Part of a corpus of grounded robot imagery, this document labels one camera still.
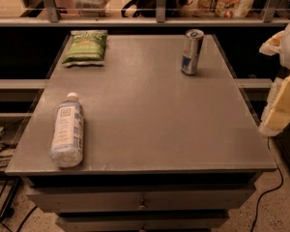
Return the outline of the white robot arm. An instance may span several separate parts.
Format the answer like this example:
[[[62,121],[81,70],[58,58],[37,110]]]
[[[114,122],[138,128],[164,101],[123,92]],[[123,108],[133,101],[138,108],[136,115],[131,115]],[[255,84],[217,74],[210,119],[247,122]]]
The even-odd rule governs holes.
[[[259,52],[265,55],[279,55],[280,65],[290,71],[290,22],[280,31],[264,42]],[[267,105],[265,106],[259,131],[273,137],[283,132],[290,124],[290,74],[285,78],[277,77],[273,82]]]

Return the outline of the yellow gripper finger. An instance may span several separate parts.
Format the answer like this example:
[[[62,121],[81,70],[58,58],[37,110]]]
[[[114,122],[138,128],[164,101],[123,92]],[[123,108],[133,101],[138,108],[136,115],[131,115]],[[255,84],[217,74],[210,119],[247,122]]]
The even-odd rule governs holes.
[[[281,54],[282,53],[281,40],[283,34],[284,31],[279,31],[278,33],[271,36],[260,46],[259,52],[268,56]]]
[[[259,131],[265,136],[276,136],[290,124],[290,75],[273,82],[265,106]]]

